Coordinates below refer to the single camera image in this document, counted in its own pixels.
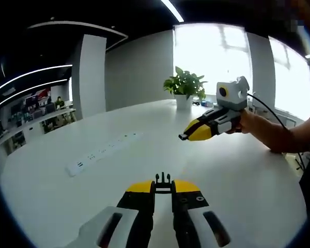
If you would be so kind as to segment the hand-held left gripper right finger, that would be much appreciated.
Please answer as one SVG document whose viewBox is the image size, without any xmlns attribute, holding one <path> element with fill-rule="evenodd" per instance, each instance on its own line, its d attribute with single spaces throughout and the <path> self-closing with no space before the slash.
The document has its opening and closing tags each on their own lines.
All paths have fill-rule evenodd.
<svg viewBox="0 0 310 248">
<path fill-rule="evenodd" d="M 173 228 L 179 247 L 225 247 L 231 238 L 200 189 L 172 181 Z"/>
</svg>

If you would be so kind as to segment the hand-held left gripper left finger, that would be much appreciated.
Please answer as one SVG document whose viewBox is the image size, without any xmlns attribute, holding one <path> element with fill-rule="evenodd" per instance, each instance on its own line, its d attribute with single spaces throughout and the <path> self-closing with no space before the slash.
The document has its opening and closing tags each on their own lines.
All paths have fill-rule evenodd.
<svg viewBox="0 0 310 248">
<path fill-rule="evenodd" d="M 153 229 L 155 182 L 134 183 L 117 206 L 84 223 L 67 247 L 147 247 Z"/>
</svg>

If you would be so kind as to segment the person's right hand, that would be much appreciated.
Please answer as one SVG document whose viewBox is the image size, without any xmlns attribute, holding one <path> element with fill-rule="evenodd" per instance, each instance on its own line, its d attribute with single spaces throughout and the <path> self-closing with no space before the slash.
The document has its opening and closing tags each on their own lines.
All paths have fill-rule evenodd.
<svg viewBox="0 0 310 248">
<path fill-rule="evenodd" d="M 267 120 L 261 116 L 254 114 L 248 110 L 242 110 L 240 112 L 240 121 L 235 127 L 232 127 L 226 134 L 233 133 L 250 133 L 252 135 L 260 135 L 266 126 Z"/>
</svg>

